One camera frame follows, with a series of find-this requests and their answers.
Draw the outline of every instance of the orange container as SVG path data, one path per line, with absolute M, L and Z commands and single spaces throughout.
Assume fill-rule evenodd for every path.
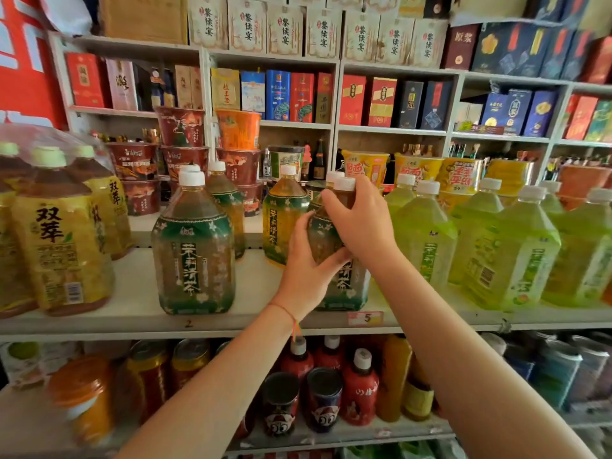
M 261 115 L 250 111 L 217 109 L 222 146 L 226 150 L 256 150 Z
M 98 444 L 114 429 L 111 377 L 109 362 L 95 355 L 70 361 L 51 375 L 48 393 L 65 409 L 80 443 Z
M 557 195 L 586 198 L 592 188 L 603 188 L 610 174 L 612 169 L 599 166 L 562 166 L 559 172 L 561 189 Z

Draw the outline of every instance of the yellow labeled bottle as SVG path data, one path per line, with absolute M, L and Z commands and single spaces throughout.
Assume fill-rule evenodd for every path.
M 264 200 L 263 248 L 268 259 L 287 263 L 289 239 L 299 217 L 306 213 L 309 198 L 295 181 L 297 168 L 281 166 L 280 180 Z
M 425 372 L 417 358 L 413 357 L 404 388 L 402 413 L 417 422 L 429 419 L 432 415 L 433 397 L 434 392 L 427 382 Z
M 478 193 L 465 203 L 455 206 L 450 212 L 450 220 L 459 232 L 455 256 L 448 274 L 448 281 L 455 285 L 461 284 L 463 280 L 478 229 L 494 223 L 496 214 L 504 209 L 497 195 L 501 183 L 498 178 L 482 179 Z
M 127 216 L 123 184 L 111 171 L 94 159 L 94 147 L 79 146 L 68 171 L 92 192 L 97 215 L 104 224 L 104 251 L 114 260 L 123 258 L 131 247 L 132 231 Z
M 33 150 L 36 169 L 11 209 L 39 307 L 67 316 L 102 307 L 114 275 L 91 190 L 66 169 L 57 147 Z
M 412 347 L 406 335 L 388 335 L 382 347 L 381 381 L 376 399 L 376 415 L 385 422 L 397 422 L 402 416 L 400 406 L 412 358 Z
M 219 208 L 231 222 L 231 231 L 234 234 L 234 250 L 236 259 L 244 256 L 244 204 L 242 194 L 238 187 L 225 176 L 225 163 L 211 161 L 208 164 L 210 175 L 206 181 L 206 190 L 212 195 Z
M 329 171 L 327 175 L 325 175 L 325 188 L 328 190 L 333 190 L 334 182 L 338 179 L 344 178 L 344 176 L 344 172 Z M 321 206 L 323 206 L 323 199 L 321 197 L 321 193 L 317 193 L 315 199 L 308 205 L 308 210 L 316 211 Z
M 26 259 L 11 219 L 15 192 L 0 181 L 0 319 L 36 309 Z
M 0 180 L 14 190 L 19 183 L 34 174 L 34 168 L 19 157 L 19 146 L 11 142 L 0 142 Z

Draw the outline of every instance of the plastic bottle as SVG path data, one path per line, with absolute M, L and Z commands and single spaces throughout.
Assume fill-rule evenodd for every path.
M 315 367 L 315 360 L 306 348 L 306 339 L 296 337 L 289 344 L 289 352 L 280 362 L 280 370 L 291 372 L 300 380 Z
M 557 197 L 557 193 L 561 189 L 561 182 L 554 182 L 552 180 L 543 180 L 540 182 L 540 186 L 543 186 L 547 190 L 546 198 L 540 203 L 542 209 L 547 214 L 548 218 L 553 222 L 556 228 L 559 228 L 557 222 L 559 217 L 565 214 L 565 209 L 561 201 Z
M 225 176 L 225 163 L 211 161 L 208 164 L 210 175 L 206 183 L 206 190 L 213 196 L 219 207 L 231 222 L 231 231 L 234 234 L 234 251 L 236 259 L 244 256 L 244 204 L 242 194 L 238 187 Z
M 17 190 L 19 182 L 33 174 L 34 168 L 19 157 L 19 146 L 0 142 L 0 180 Z
M 26 259 L 11 219 L 14 201 L 14 190 L 0 180 L 0 319 L 37 308 Z
M 586 203 L 557 219 L 561 251 L 543 298 L 557 306 L 598 305 L 612 279 L 612 190 L 592 188 Z
M 461 284 L 476 240 L 475 233 L 479 228 L 495 222 L 495 215 L 504 209 L 496 194 L 500 188 L 500 179 L 484 178 L 480 181 L 478 193 L 465 203 L 455 206 L 450 212 L 450 219 L 455 224 L 459 237 L 448 274 L 449 282 Z
M 134 246 L 123 184 L 94 159 L 94 147 L 79 146 L 75 153 L 68 171 L 92 192 L 96 215 L 104 225 L 104 250 L 113 260 L 123 258 Z
M 333 192 L 344 206 L 352 208 L 355 203 L 355 179 L 339 178 L 333 185 Z M 317 264 L 325 261 L 344 245 L 324 206 L 317 209 L 315 215 L 310 218 L 308 239 Z M 358 259 L 352 259 L 333 276 L 319 308 L 359 311 L 368 301 L 369 286 L 370 272 Z
M 394 190 L 384 197 L 391 216 L 407 203 L 414 200 L 414 185 L 416 181 L 417 178 L 414 174 L 399 174 L 397 176 L 397 185 Z
M 340 335 L 325 335 L 323 346 L 315 352 L 315 366 L 341 369 Z
M 325 175 L 325 188 L 333 190 L 334 182 L 338 179 L 342 179 L 344 176 L 344 172 L 329 171 L 327 175 Z M 316 211 L 321 206 L 323 206 L 323 199 L 321 198 L 321 193 L 317 193 L 315 199 L 308 205 L 308 211 Z
M 289 239 L 297 219 L 308 209 L 309 198 L 295 181 L 295 166 L 281 166 L 280 174 L 263 203 L 263 249 L 268 259 L 286 264 Z
M 52 316 L 93 311 L 109 300 L 114 275 L 92 192 L 66 169 L 59 148 L 35 148 L 33 160 L 11 211 L 36 300 Z
M 353 363 L 342 370 L 344 387 L 340 415 L 349 424 L 368 425 L 376 417 L 378 375 L 372 370 L 372 355 L 362 347 L 355 351 Z
M 420 180 L 417 196 L 392 218 L 395 241 L 433 288 L 446 285 L 457 230 L 436 201 L 439 182 Z
M 168 314 L 227 312 L 236 294 L 230 219 L 198 166 L 181 167 L 179 184 L 151 233 L 160 305 Z
M 385 422 L 397 422 L 402 416 L 400 405 L 412 358 L 412 347 L 406 335 L 401 333 L 388 335 L 382 349 L 383 366 L 376 415 Z
M 434 393 L 427 382 L 425 372 L 417 358 L 413 357 L 403 393 L 402 414 L 416 422 L 429 419 L 432 415 L 433 397 Z
M 518 200 L 480 228 L 463 277 L 478 306 L 510 311 L 535 305 L 561 247 L 559 232 L 540 206 L 546 188 L 526 185 Z

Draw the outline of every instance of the cardboard box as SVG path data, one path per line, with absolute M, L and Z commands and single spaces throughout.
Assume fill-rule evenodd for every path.
M 174 66 L 174 78 L 176 80 L 176 103 L 178 107 L 193 109 L 191 72 L 189 69 L 189 66 Z
M 365 0 L 365 13 L 387 14 L 397 17 L 400 11 L 400 0 Z
M 485 111 L 480 120 L 481 125 L 490 125 L 492 127 L 501 126 L 504 120 L 503 110 L 506 105 L 508 95 L 502 93 L 489 93 L 486 98 Z
M 240 109 L 240 72 L 234 69 L 210 69 L 212 110 Z
M 414 19 L 398 18 L 394 14 L 382 14 L 380 25 L 375 62 L 408 64 Z
M 558 79 L 561 77 L 563 64 L 567 59 L 567 52 L 572 44 L 573 30 L 565 27 L 560 29 L 550 29 L 551 39 L 548 49 L 544 55 L 544 62 L 540 77 L 545 79 Z
M 187 0 L 189 45 L 228 49 L 228 0 Z
M 363 124 L 368 127 L 391 127 L 397 79 L 374 77 L 366 96 L 370 100 Z
M 478 24 L 451 27 L 448 30 L 444 54 L 443 69 L 469 70 L 478 38 Z
M 401 18 L 423 19 L 426 0 L 400 0 L 399 16 Z
M 548 124 L 555 110 L 557 93 L 555 91 L 537 91 L 529 107 L 529 117 L 525 124 L 523 136 L 544 137 L 548 131 Z
M 351 10 L 360 13 L 363 8 L 363 0 L 327 0 L 325 7 L 328 10 Z
M 361 125 L 363 96 L 365 94 L 365 77 L 342 77 L 342 94 L 340 97 L 340 124 Z
M 565 0 L 529 0 L 525 7 L 525 18 L 557 22 L 561 16 Z
M 266 73 L 240 71 L 240 85 L 243 111 L 259 113 L 266 117 Z
M 187 44 L 187 0 L 99 0 L 105 37 Z
M 593 33 L 590 30 L 577 30 L 572 36 L 567 59 L 561 71 L 561 80 L 576 81 L 585 65 L 591 47 Z
M 319 10 L 325 8 L 327 0 L 289 0 L 289 6 L 306 6 L 308 8 L 317 8 Z
M 132 61 L 107 59 L 108 84 L 111 90 L 113 109 L 138 111 L 138 94 Z
M 315 98 L 315 75 L 304 72 L 291 73 L 291 93 L 289 95 L 289 121 L 312 122 Z
M 110 107 L 108 75 L 101 58 L 91 53 L 66 53 L 66 64 L 76 106 Z
M 266 120 L 289 120 L 290 74 L 266 71 Z
M 578 100 L 575 105 L 575 110 L 573 112 L 571 109 L 568 110 L 571 117 L 563 138 L 567 140 L 584 140 L 599 99 L 595 97 L 582 97 L 579 95 L 572 95 L 570 98 L 574 96 L 578 97 Z
M 304 56 L 338 58 L 342 11 L 306 8 Z
M 445 19 L 417 19 L 414 22 L 408 64 L 439 69 L 447 29 L 448 21 Z
M 612 101 L 600 99 L 595 107 L 595 112 L 591 118 L 589 130 L 586 132 L 585 141 L 601 142 L 603 134 L 612 115 Z
M 194 109 L 204 108 L 204 96 L 202 94 L 202 76 L 199 67 L 190 67 L 189 76 L 192 83 L 192 105 Z
M 501 112 L 499 125 L 504 126 L 504 135 L 521 135 L 525 116 L 531 104 L 532 92 L 510 89 L 506 104 Z
M 331 122 L 333 76 L 326 72 L 317 73 L 317 110 L 315 122 L 329 124 Z
M 266 53 L 266 4 L 228 0 L 229 50 Z
M 379 14 L 345 11 L 344 59 L 374 62 L 380 20 Z
M 423 115 L 419 128 L 425 130 L 444 130 L 452 81 L 427 82 L 427 93 L 423 103 Z
M 580 80 L 591 84 L 605 84 L 610 68 L 612 68 L 612 37 L 598 38 L 591 44 L 589 58 Z
M 395 106 L 393 124 L 397 128 L 417 128 L 420 104 L 423 98 L 423 82 L 403 81 L 398 83 L 401 92 Z
M 468 108 L 468 121 L 472 124 L 478 124 L 480 122 L 480 116 L 482 115 L 483 106 L 480 103 L 470 103 Z
M 522 22 L 516 24 L 515 28 L 519 29 L 518 44 L 515 50 L 510 50 L 514 46 L 512 43 L 514 38 L 512 37 L 508 46 L 508 54 L 501 59 L 501 64 L 512 57 L 511 61 L 514 68 L 509 74 L 521 77 L 537 77 L 540 75 L 544 56 L 550 42 L 550 29 Z
M 559 19 L 564 26 L 570 29 L 577 29 L 582 16 L 585 15 L 586 6 L 588 6 L 590 0 L 565 0 L 563 12 Z
M 304 14 L 299 6 L 267 6 L 267 52 L 302 56 Z

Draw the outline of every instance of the green labeled bottle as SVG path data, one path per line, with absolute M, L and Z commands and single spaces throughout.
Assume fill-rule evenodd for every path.
M 348 209 L 355 203 L 355 179 L 339 178 L 333 184 L 333 192 Z M 310 218 L 308 239 L 312 256 L 317 264 L 338 251 L 344 243 L 333 226 L 324 206 Z M 359 311 L 368 301 L 370 272 L 358 259 L 347 262 L 332 278 L 319 309 L 333 311 Z
M 496 214 L 504 209 L 497 196 L 500 188 L 500 179 L 484 178 L 480 181 L 478 193 L 465 203 L 455 206 L 450 212 L 450 220 L 459 231 L 455 256 L 448 275 L 448 281 L 454 285 L 461 284 L 478 229 L 494 223 Z
M 440 208 L 439 182 L 420 180 L 417 196 L 392 217 L 400 250 L 433 288 L 446 285 L 457 230 Z
M 612 279 L 612 190 L 592 188 L 586 203 L 557 219 L 561 251 L 543 298 L 557 306 L 596 305 Z
M 391 216 L 414 199 L 416 182 L 417 178 L 414 174 L 399 174 L 397 176 L 397 185 L 395 185 L 394 190 L 384 197 Z
M 236 294 L 230 219 L 198 166 L 181 167 L 179 185 L 151 233 L 159 302 L 168 314 L 227 312 Z
M 244 204 L 242 194 L 238 187 L 225 176 L 225 163 L 223 161 L 211 161 L 208 164 L 210 175 L 206 190 L 213 196 L 219 208 L 231 222 L 231 231 L 234 234 L 234 251 L 236 259 L 244 256 Z
M 557 225 L 557 221 L 560 216 L 565 214 L 565 209 L 563 209 L 563 205 L 557 197 L 557 193 L 561 189 L 561 182 L 543 180 L 540 182 L 540 186 L 543 186 L 547 190 L 546 198 L 540 203 L 540 206 L 558 229 L 559 226 Z
M 462 285 L 481 308 L 512 311 L 540 300 L 561 247 L 559 232 L 540 206 L 546 192 L 524 186 L 494 224 L 478 229 Z
M 325 188 L 328 190 L 333 190 L 334 182 L 338 179 L 343 178 L 344 176 L 344 172 L 329 171 L 325 176 Z M 321 206 L 323 206 L 323 199 L 321 198 L 321 193 L 317 193 L 315 199 L 312 200 L 308 205 L 308 210 L 316 211 Z
M 306 213 L 309 197 L 295 181 L 297 168 L 281 166 L 280 180 L 266 195 L 263 209 L 263 247 L 266 257 L 287 264 L 289 239 L 299 217 Z

